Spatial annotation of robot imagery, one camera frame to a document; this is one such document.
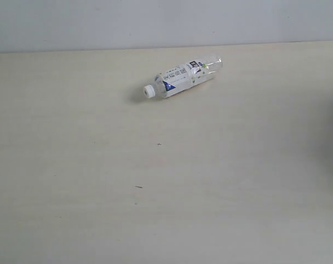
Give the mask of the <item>clear bottle blue-white label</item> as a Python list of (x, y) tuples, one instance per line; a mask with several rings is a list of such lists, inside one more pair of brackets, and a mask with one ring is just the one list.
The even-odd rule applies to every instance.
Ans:
[(144, 86), (146, 98), (168, 98), (209, 81), (222, 68), (223, 61), (217, 55), (194, 59), (164, 73), (158, 73), (154, 81)]

